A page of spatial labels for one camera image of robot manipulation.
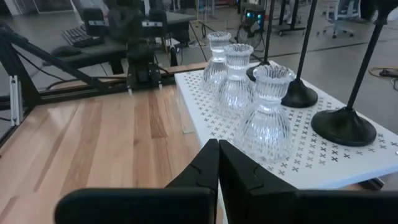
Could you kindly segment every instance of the floor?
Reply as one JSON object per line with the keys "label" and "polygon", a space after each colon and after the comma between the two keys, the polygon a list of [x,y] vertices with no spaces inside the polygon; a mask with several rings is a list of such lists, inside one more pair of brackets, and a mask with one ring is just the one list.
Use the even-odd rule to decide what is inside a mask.
{"label": "floor", "polygon": [[[302,77],[338,100],[347,102],[374,26],[371,22],[347,22],[346,25],[356,31],[355,37],[348,37],[346,34],[341,34],[337,39],[332,39],[330,32],[317,37],[316,33],[323,30],[323,27],[328,24],[325,18],[322,17],[325,6],[324,1],[319,1]],[[278,14],[279,6],[277,6],[275,11]],[[308,6],[300,8],[298,14],[302,17],[302,23],[305,23],[308,12]],[[187,13],[196,14],[193,10],[188,10]],[[233,36],[240,23],[239,15],[236,14],[235,9],[231,8],[219,8],[216,10],[214,16],[208,16],[206,19],[203,19],[200,15],[200,18],[212,29],[227,30]],[[14,18],[2,17],[0,19],[7,22],[16,32],[27,37],[32,43],[47,51],[65,44],[60,35],[61,30],[77,25],[75,15],[70,12]],[[201,38],[200,26],[194,25],[194,29],[199,38]],[[192,40],[195,39],[192,31],[190,31],[190,37]],[[275,60],[277,63],[293,70],[297,70],[302,44],[303,36],[301,31],[291,32],[283,37],[279,37],[277,33],[273,32],[271,35],[269,59]],[[392,21],[383,29],[369,67],[396,66],[398,61],[397,48],[398,22]],[[29,55],[21,49],[20,51],[26,54],[34,63],[41,64],[40,59]],[[211,57],[211,51],[208,47],[204,48],[204,52],[207,58]],[[256,54],[258,56],[263,55],[261,52],[256,52]],[[159,52],[158,59],[162,66],[169,66],[165,54]],[[184,49],[182,54],[178,56],[178,61],[187,65],[189,63],[203,62],[204,58],[198,47],[192,47]],[[57,81],[52,77],[44,75],[42,72],[37,72],[27,62],[23,61],[23,63],[38,89],[42,90]],[[111,69],[109,65],[103,64],[103,67],[106,73],[104,73],[100,66],[82,68],[82,71],[92,76],[110,75]],[[44,69],[62,78],[71,78],[71,76],[56,68],[47,67]],[[0,75],[0,94],[9,94],[8,77],[1,65],[0,74],[2,74]],[[396,111],[398,110],[397,94],[398,92],[392,88],[390,79],[381,79],[366,75],[354,107],[368,118],[373,119],[398,134],[398,119],[395,119]],[[0,116],[9,118],[9,111],[0,111]],[[0,120],[0,134],[4,133],[8,128],[9,123]]]}
{"label": "floor", "polygon": [[[330,33],[317,37],[316,32],[327,24],[321,16],[324,6],[320,1],[302,76],[347,102],[374,26],[350,22],[347,26],[356,31],[353,38],[343,34],[332,39]],[[306,18],[308,10],[300,8],[299,14]],[[239,25],[236,10],[217,9],[214,17],[206,20],[209,27],[235,35]],[[69,12],[0,19],[47,51],[65,44],[61,30],[76,26],[75,16]],[[201,37],[200,27],[194,28]],[[270,59],[297,70],[302,43],[300,31],[283,37],[273,32]],[[396,66],[397,48],[398,23],[391,22],[381,34],[369,67]],[[210,58],[209,48],[204,51]],[[41,64],[40,59],[26,55]],[[184,65],[204,61],[198,47],[184,49],[182,55]],[[168,67],[166,55],[159,53],[158,58]],[[39,89],[57,81],[26,62],[24,65]],[[109,65],[103,67],[110,75]],[[71,78],[53,67],[45,70]],[[107,75],[100,66],[82,71]],[[9,94],[8,77],[1,64],[0,94]],[[175,87],[168,86],[162,91],[137,92],[133,97],[122,93],[37,108],[24,121],[25,128],[20,127],[1,151],[0,182],[6,184],[0,187],[0,224],[52,223],[57,200],[80,187],[163,187],[198,150],[194,134],[182,134],[175,95]],[[398,134],[397,95],[389,79],[366,75],[355,108]],[[0,116],[9,118],[9,111],[0,111]],[[8,127],[9,123],[0,121],[0,134]],[[389,189],[398,189],[398,185]]]}

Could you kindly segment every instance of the desk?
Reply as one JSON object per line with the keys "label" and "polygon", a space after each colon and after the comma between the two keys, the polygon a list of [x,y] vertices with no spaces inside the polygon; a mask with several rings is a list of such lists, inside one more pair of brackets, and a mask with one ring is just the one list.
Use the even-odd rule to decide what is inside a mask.
{"label": "desk", "polygon": [[[187,119],[182,119],[185,122],[184,132],[196,132],[201,147],[212,138],[232,143],[239,120],[214,114],[214,96],[201,89],[202,77],[203,71],[175,76],[180,112],[186,108],[192,121],[188,123]],[[308,82],[304,83],[318,93],[319,100],[310,108],[285,107],[292,130],[293,153],[282,162],[257,162],[298,189],[338,189],[398,172],[397,135],[368,118],[377,130],[377,138],[369,146],[340,146],[317,135],[310,125],[313,115],[318,111],[341,108],[344,104]],[[223,207],[220,189],[219,195]]]}
{"label": "desk", "polygon": [[[174,12],[166,12],[167,16],[167,30],[168,32],[175,32],[177,39],[180,42],[189,41],[189,22],[195,20],[196,17],[192,15],[179,14]],[[87,66],[96,65],[99,63],[110,62],[114,74],[124,73],[120,60],[126,57],[126,45],[122,44],[111,37],[105,37],[105,43],[85,47],[81,49],[82,54],[71,57],[60,58],[68,63],[73,68],[83,68]]]}
{"label": "desk", "polygon": [[272,25],[272,28],[278,30],[279,36],[283,36],[284,32],[287,31],[296,31],[296,30],[305,30],[305,26],[296,26],[297,12],[299,11],[299,0],[295,0],[292,12],[292,23],[284,24],[284,14],[286,8],[286,0],[282,0],[280,5],[280,14],[279,14],[279,24]]}

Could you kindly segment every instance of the ribbed glass vase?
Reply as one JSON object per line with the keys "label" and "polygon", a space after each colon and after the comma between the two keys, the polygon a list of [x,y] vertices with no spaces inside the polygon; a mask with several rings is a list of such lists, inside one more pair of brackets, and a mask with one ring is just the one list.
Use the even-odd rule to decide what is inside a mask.
{"label": "ribbed glass vase", "polygon": [[239,118],[254,101],[253,84],[246,75],[253,47],[229,44],[224,49],[228,75],[216,92],[215,112],[228,118]]}
{"label": "ribbed glass vase", "polygon": [[280,102],[294,74],[280,65],[254,70],[256,100],[246,110],[234,135],[234,145],[258,163],[276,162],[292,152],[290,122]]}
{"label": "ribbed glass vase", "polygon": [[213,56],[203,71],[202,88],[214,93],[226,76],[227,66],[224,47],[229,44],[231,34],[228,32],[212,32],[207,35],[207,38]]}

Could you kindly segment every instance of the black cable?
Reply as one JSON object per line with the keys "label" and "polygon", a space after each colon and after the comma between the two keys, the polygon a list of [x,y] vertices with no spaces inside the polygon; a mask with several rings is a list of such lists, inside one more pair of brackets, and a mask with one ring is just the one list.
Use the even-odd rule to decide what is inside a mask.
{"label": "black cable", "polygon": [[101,66],[102,70],[104,71],[105,75],[108,77],[108,74],[106,73],[105,68],[102,66],[102,64],[100,64],[100,66]]}
{"label": "black cable", "polygon": [[[382,77],[382,76],[380,76],[380,73],[383,70],[395,70],[395,71],[398,71],[398,68],[397,67],[373,67],[373,68],[370,68],[368,70],[368,72],[369,72],[370,75],[373,75],[373,76],[378,77],[378,78],[390,78],[390,77]],[[398,80],[398,78],[391,78],[392,88],[395,91],[398,91],[398,82],[397,82],[397,80]]]}
{"label": "black cable", "polygon": [[23,59],[25,59],[25,60],[26,60],[27,62],[29,62],[33,67],[35,67],[37,70],[41,71],[42,73],[44,73],[44,74],[46,74],[46,75],[48,75],[48,76],[51,76],[51,77],[53,77],[53,78],[59,79],[59,80],[61,80],[61,81],[66,81],[66,80],[64,80],[63,78],[60,78],[60,77],[57,77],[57,76],[55,76],[55,75],[49,74],[48,72],[42,70],[42,69],[39,68],[37,65],[35,65],[35,63],[33,63],[32,61],[30,61],[30,60],[29,60],[27,57],[25,57],[24,55],[22,55],[19,51],[16,50],[16,52],[17,52],[17,54],[18,54],[19,56],[21,56]]}
{"label": "black cable", "polygon": [[170,75],[170,72],[167,71],[166,69],[164,69],[164,68],[162,68],[162,67],[160,67],[160,66],[158,66],[158,65],[157,65],[157,68],[158,68],[159,70],[162,70],[162,71],[165,72],[166,74]]}
{"label": "black cable", "polygon": [[[91,77],[91,78],[116,79],[116,80],[117,80],[117,79],[120,79],[120,80],[126,79],[126,77]],[[74,79],[71,79],[71,80],[58,81],[58,82],[55,82],[55,83],[53,83],[53,84],[47,86],[47,87],[45,88],[45,90],[50,90],[52,87],[54,87],[54,86],[56,86],[56,85],[59,85],[59,84],[68,83],[68,82],[75,82],[75,81],[80,81],[80,79],[74,78]]]}
{"label": "black cable", "polygon": [[182,54],[182,49],[183,49],[183,47],[180,48],[180,50],[181,50],[181,62],[180,62],[180,65],[182,65],[182,62],[184,61],[184,56]]}
{"label": "black cable", "polygon": [[159,64],[159,61],[157,60],[156,54],[154,54],[154,56],[155,56],[156,64]]}
{"label": "black cable", "polygon": [[169,48],[171,49],[171,46],[172,46],[172,36],[171,36],[171,34],[169,34]]}
{"label": "black cable", "polygon": [[254,49],[255,52],[264,52],[266,50],[266,44],[264,42],[264,38],[263,38],[262,34],[261,34],[261,40],[260,41],[262,42],[262,50]]}
{"label": "black cable", "polygon": [[193,29],[191,22],[188,22],[188,23],[189,23],[189,26],[190,26],[191,29],[192,29],[193,35],[195,35],[195,38],[196,38],[196,40],[197,40],[197,42],[198,42],[198,45],[199,45],[200,50],[201,50],[201,53],[203,54],[203,57],[205,58],[205,60],[206,60],[206,62],[207,62],[207,58],[206,58],[205,52],[203,51],[203,48],[201,47],[201,44],[200,44],[200,42],[199,42],[197,33],[196,33],[195,30]]}
{"label": "black cable", "polygon": [[201,36],[203,38],[206,38],[206,27],[204,25],[202,25],[202,27],[201,27]]}
{"label": "black cable", "polygon": [[0,117],[0,120],[2,120],[2,121],[11,121],[11,119],[2,118],[2,117]]}

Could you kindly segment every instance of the vase neck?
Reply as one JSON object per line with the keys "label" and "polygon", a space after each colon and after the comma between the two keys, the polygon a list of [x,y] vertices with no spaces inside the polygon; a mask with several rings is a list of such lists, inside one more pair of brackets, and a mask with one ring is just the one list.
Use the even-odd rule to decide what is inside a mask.
{"label": "vase neck", "polygon": [[286,95],[289,83],[265,82],[260,78],[256,80],[254,91],[259,99],[266,101],[275,101],[280,104],[282,98]]}
{"label": "vase neck", "polygon": [[260,96],[257,96],[257,100],[260,105],[267,106],[267,107],[274,107],[274,106],[279,106],[282,100],[270,100],[268,98],[261,98]]}
{"label": "vase neck", "polygon": [[235,68],[232,66],[229,66],[227,64],[227,68],[228,68],[228,75],[237,75],[237,76],[245,76],[246,75],[246,68]]}
{"label": "vase neck", "polygon": [[223,50],[213,50],[213,58],[224,59],[225,60],[225,53]]}
{"label": "vase neck", "polygon": [[267,101],[258,98],[254,104],[256,105],[256,109],[264,114],[281,113],[284,110],[280,101]]}

